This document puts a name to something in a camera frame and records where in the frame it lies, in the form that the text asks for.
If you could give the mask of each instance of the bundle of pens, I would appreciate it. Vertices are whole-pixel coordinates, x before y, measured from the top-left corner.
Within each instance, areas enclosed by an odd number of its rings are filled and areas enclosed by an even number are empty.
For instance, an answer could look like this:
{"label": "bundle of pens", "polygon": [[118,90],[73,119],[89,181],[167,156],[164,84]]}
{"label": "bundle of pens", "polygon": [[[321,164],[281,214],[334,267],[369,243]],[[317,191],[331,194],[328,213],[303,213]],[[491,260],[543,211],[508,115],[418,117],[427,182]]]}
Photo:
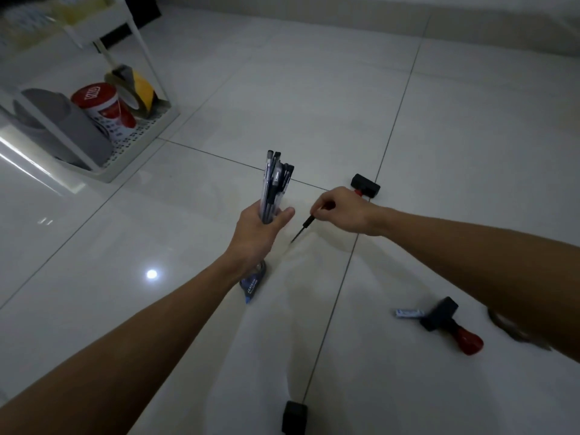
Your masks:
{"label": "bundle of pens", "polygon": [[262,203],[260,204],[260,217],[264,224],[270,224],[274,219],[294,172],[292,165],[280,162],[280,156],[280,153],[268,151],[266,157]]}
{"label": "bundle of pens", "polygon": [[[280,155],[280,153],[268,151],[266,158],[262,201],[260,202],[260,218],[264,224],[270,224],[273,221],[282,197],[286,193],[286,189],[288,189],[290,177],[292,177],[294,172],[292,165],[280,162]],[[265,275],[266,263],[262,261],[250,276],[240,281],[240,286],[246,295],[246,304],[254,297],[256,289]]]}

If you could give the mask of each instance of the gray container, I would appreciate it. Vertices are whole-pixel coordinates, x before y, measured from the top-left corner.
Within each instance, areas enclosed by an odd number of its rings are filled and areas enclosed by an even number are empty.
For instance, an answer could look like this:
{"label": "gray container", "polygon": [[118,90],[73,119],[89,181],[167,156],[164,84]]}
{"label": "gray container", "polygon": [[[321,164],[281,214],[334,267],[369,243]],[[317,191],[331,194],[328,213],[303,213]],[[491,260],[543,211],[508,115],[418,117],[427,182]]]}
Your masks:
{"label": "gray container", "polygon": [[[112,155],[112,143],[82,109],[64,94],[42,89],[28,89],[22,94],[31,101],[50,121],[66,134],[98,166],[103,166]],[[37,145],[63,162],[88,169],[76,154],[69,150],[54,134],[48,131],[17,101],[14,115],[0,106],[0,112],[10,122],[30,137]]]}

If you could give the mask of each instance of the hand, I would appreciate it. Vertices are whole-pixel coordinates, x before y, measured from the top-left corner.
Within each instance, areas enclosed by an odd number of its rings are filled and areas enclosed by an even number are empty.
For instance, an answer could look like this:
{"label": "hand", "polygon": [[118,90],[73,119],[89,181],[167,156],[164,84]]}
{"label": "hand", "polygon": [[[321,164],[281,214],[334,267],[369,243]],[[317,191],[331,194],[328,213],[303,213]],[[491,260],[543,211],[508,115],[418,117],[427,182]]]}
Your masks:
{"label": "hand", "polygon": [[[322,209],[330,201],[334,201],[336,207],[329,211]],[[310,214],[317,220],[330,221],[347,232],[376,237],[382,234],[378,223],[381,209],[342,186],[323,193],[310,209]]]}
{"label": "hand", "polygon": [[294,217],[295,212],[294,208],[286,208],[270,224],[263,224],[259,211],[259,200],[242,211],[225,253],[243,266],[244,274],[249,274],[268,255],[276,235]]}

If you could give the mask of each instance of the black cube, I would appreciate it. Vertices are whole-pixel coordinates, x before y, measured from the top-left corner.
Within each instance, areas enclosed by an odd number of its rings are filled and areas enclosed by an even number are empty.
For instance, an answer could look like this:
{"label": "black cube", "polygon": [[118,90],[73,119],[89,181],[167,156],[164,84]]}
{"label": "black cube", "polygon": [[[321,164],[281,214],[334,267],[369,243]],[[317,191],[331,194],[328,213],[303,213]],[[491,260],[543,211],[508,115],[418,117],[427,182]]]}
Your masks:
{"label": "black cube", "polygon": [[282,432],[286,435],[304,435],[307,418],[308,406],[293,401],[287,402],[282,418]]}

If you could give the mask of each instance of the red and white can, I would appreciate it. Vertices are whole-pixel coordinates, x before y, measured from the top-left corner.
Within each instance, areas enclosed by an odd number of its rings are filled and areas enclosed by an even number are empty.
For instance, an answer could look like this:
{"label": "red and white can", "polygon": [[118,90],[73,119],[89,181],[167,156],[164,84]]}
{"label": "red and white can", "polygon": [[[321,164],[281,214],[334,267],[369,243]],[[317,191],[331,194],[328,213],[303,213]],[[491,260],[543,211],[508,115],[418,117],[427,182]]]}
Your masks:
{"label": "red and white can", "polygon": [[71,101],[113,142],[129,137],[137,128],[137,121],[111,84],[99,82],[83,87],[72,95]]}

